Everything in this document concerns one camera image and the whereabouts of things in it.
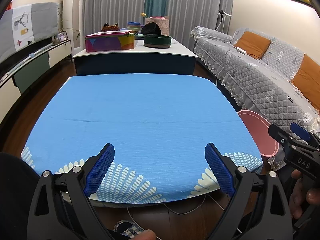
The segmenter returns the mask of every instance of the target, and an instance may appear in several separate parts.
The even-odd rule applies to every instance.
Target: sofa
[[[271,40],[260,60],[233,47],[246,31]],[[196,41],[194,53],[221,80],[242,109],[255,111],[295,138],[290,131],[292,122],[319,136],[318,111],[290,83],[300,68],[304,52],[249,28],[240,28],[230,36],[198,26],[191,36]]]

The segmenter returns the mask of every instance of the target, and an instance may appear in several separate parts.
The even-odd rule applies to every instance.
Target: stacked plastic bowls
[[[136,22],[128,22],[127,24],[127,30],[130,31],[136,31],[138,32],[141,28],[141,23],[136,23]]]

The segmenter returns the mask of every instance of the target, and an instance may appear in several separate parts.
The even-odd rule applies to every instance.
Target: white curtain
[[[168,0],[170,36],[188,49],[193,49],[194,40],[190,38],[190,31],[196,26],[215,29],[219,9],[230,14],[232,4],[233,0]],[[225,33],[228,31],[228,26],[229,21],[226,21]]]
[[[118,23],[120,28],[128,22],[142,22],[144,0],[84,0],[84,34],[101,31],[103,25]]]

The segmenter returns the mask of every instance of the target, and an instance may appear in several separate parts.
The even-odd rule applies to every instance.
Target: human hand
[[[151,230],[146,230],[133,238],[134,240],[156,240],[156,234]]]
[[[302,173],[298,170],[294,170],[291,173],[291,177],[297,179],[297,182],[290,196],[289,208],[291,215],[295,219],[299,219],[302,215],[301,205],[305,200],[307,200],[310,205],[320,205],[320,189],[312,188],[306,192],[302,186]]]

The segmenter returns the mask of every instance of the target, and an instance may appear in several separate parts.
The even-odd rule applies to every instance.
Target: colorful tin box
[[[128,30],[99,32],[85,37],[87,52],[134,49],[135,33]]]

